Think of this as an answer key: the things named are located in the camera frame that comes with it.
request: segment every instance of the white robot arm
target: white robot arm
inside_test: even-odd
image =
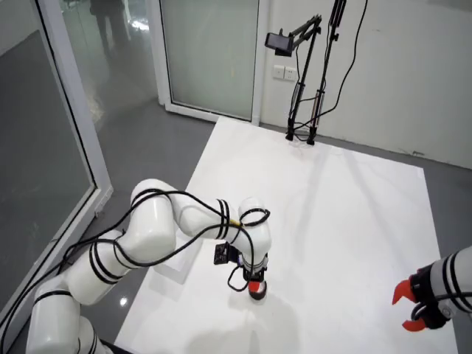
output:
[[[266,223],[269,213],[257,199],[243,201],[237,215],[222,200],[207,202],[212,210],[177,192],[149,198],[153,191],[176,190],[156,179],[139,183],[131,196],[132,205],[138,206],[131,214],[128,230],[124,234],[117,230],[105,233],[99,238],[101,242],[92,243],[70,268],[37,290],[28,354],[110,354],[90,322],[80,316],[80,305],[99,302],[123,276],[138,268],[137,264],[150,266],[174,255],[178,251],[175,223],[193,240],[202,232],[202,237],[225,240],[216,248],[215,264],[235,261],[243,269],[251,296],[265,296],[263,275],[271,236]]]
[[[472,246],[418,269],[400,282],[392,304],[402,297],[417,303],[411,320],[403,323],[410,332],[443,327],[458,311],[472,313]]]

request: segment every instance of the light switch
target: light switch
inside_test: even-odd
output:
[[[283,80],[283,75],[285,73],[285,67],[283,65],[274,65],[272,69],[272,77]]]

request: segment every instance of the black band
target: black band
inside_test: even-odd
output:
[[[94,354],[95,350],[97,349],[97,334],[95,333],[94,328],[92,328],[94,331],[94,340],[91,343],[90,350],[88,351],[88,354]]]
[[[98,243],[92,244],[91,247],[94,248],[95,260],[97,261],[98,268],[100,268],[100,270],[104,273],[104,275],[106,275],[108,278],[111,278],[113,280],[120,280],[122,278],[121,276],[111,273],[102,263],[102,260],[100,259],[100,256],[98,254]]]
[[[94,271],[95,273],[95,276],[101,281],[101,282],[104,282],[105,284],[108,284],[108,285],[115,285],[118,283],[118,280],[116,281],[111,281],[111,280],[108,280],[106,279],[97,269],[97,267],[95,266],[95,262],[94,262],[94,257],[92,256],[92,247],[93,245],[88,249],[88,260],[90,261],[90,266],[91,266],[91,270]]]
[[[465,298],[465,296],[462,295],[462,292],[459,287],[459,283],[457,282],[456,278],[456,256],[457,252],[454,253],[454,255],[451,258],[451,262],[449,263],[449,271],[451,272],[451,279],[452,279],[452,284],[454,285],[454,290],[456,291],[457,294],[459,294],[459,299],[462,300],[462,302],[465,304],[465,306],[468,308],[465,312],[472,312],[472,305],[470,304],[469,301]]]
[[[224,233],[222,239],[225,239],[226,236],[228,235],[228,230],[229,230],[229,205],[228,202],[223,200],[224,203],[224,209],[226,210],[226,222],[225,222],[225,228],[224,228]]]
[[[139,192],[138,194],[136,194],[136,196],[133,198],[133,201],[131,202],[131,206],[134,205],[134,203],[136,203],[136,201],[138,200],[139,197],[142,197],[144,194],[148,194],[148,193],[163,193],[164,191],[163,190],[160,190],[158,188],[147,188],[146,190],[142,190],[141,192]]]
[[[243,218],[245,218],[247,215],[253,213],[253,212],[263,212],[264,216],[261,217],[261,219],[257,221],[252,221],[251,223],[243,223]],[[239,218],[239,221],[241,222],[241,226],[257,226],[263,222],[265,222],[268,217],[271,215],[271,212],[269,212],[267,209],[262,209],[262,208],[253,208],[246,210]]]
[[[123,267],[129,269],[130,271],[132,271],[134,269],[139,269],[139,268],[132,268],[129,265],[126,265],[121,261],[121,259],[118,257],[118,254],[117,254],[117,245],[115,245],[115,244],[113,244],[113,253],[115,254],[115,258],[117,259],[117,262],[119,264],[121,264]]]
[[[67,291],[67,290],[53,290],[53,291],[48,291],[47,293],[44,293],[43,295],[38,296],[35,299],[35,302],[33,303],[33,306],[36,305],[38,302],[40,302],[42,299],[45,299],[50,296],[55,296],[55,295],[66,295],[72,297],[72,294]]]
[[[218,235],[216,236],[216,240],[219,240],[221,237],[221,233],[223,232],[223,223],[224,223],[224,210],[223,210],[223,203],[221,202],[220,199],[217,199],[218,204],[220,204],[220,228],[218,229]]]
[[[445,288],[445,292],[448,293],[448,295],[452,295],[452,292],[451,292],[451,287],[449,286],[449,281],[448,281],[448,274],[447,274],[447,263],[448,263],[448,260],[449,258],[451,258],[451,256],[448,256],[445,260],[444,260],[444,263],[442,264],[442,281],[444,282],[444,288]],[[461,304],[458,303],[457,299],[451,297],[451,301],[456,305],[457,308],[459,308],[461,311],[463,312],[467,312],[466,309],[463,308],[463,306],[461,306]]]

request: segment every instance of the white platform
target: white platform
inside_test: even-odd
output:
[[[213,265],[215,241],[205,241],[183,285],[149,270],[116,345],[136,354],[457,353],[451,322],[409,333],[401,324],[413,304],[391,305],[399,281],[440,257],[422,169],[220,119],[190,192],[236,208],[250,195],[265,201],[268,296],[255,303],[231,291],[232,265]]]

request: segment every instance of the white door frame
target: white door frame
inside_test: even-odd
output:
[[[7,310],[19,298],[21,292],[60,261],[66,248],[82,237],[86,228],[95,215],[102,210],[113,192],[59,1],[30,0],[30,3],[39,23],[39,31],[63,104],[68,112],[71,129],[74,132],[84,166],[88,170],[91,188],[63,222],[56,235],[51,235],[51,243],[25,276],[4,309],[0,308],[0,321],[3,322],[0,327],[0,335],[4,332],[4,318]],[[7,350],[31,314],[34,292],[31,291],[18,307],[15,318],[8,328],[5,342]]]
[[[157,89],[159,94],[159,103],[165,106],[170,112],[183,114],[199,119],[216,122],[221,114],[201,111],[196,108],[190,108],[177,105],[172,102],[170,95],[169,69],[167,67],[167,58],[164,42],[164,28],[161,17],[161,2],[155,0],[146,0],[147,17],[149,21],[149,30],[151,34],[151,46],[154,60],[154,70],[156,72]],[[259,0],[259,9],[257,16],[257,40],[256,40],[256,62],[254,66],[254,94],[252,97],[251,123],[259,125],[260,110],[263,100],[264,71],[266,60],[266,35],[268,32],[269,18],[269,0]]]

